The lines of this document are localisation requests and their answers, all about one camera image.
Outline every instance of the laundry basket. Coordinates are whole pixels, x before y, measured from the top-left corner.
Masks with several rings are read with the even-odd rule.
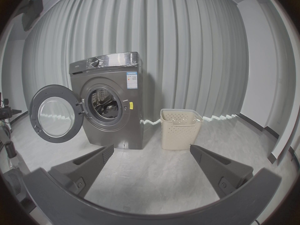
[[[194,110],[162,109],[160,122],[162,148],[166,150],[189,149],[199,133],[202,117]]]

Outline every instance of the door glass window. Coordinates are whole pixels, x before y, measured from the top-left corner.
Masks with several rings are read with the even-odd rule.
[[[47,98],[40,105],[38,120],[43,131],[51,137],[62,137],[74,124],[74,110],[60,97]]]

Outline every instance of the plastic wrap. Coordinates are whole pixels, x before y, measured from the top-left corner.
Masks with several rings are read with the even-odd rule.
[[[86,60],[86,69],[94,68],[104,68],[104,67],[128,67],[135,66],[139,64],[139,55],[137,52],[123,52],[123,53],[113,53],[109,55],[102,55],[93,58],[88,58]]]

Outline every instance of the gray washing machine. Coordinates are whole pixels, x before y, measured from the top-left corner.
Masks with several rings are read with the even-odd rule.
[[[40,89],[30,104],[30,120],[43,139],[61,143],[81,126],[90,143],[142,149],[142,64],[137,52],[117,53],[70,64],[72,90]]]

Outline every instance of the control knob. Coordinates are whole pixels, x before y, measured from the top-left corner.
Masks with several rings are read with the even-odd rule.
[[[96,67],[99,65],[99,60],[97,58],[93,58],[92,61],[91,61],[91,65],[93,67]]]

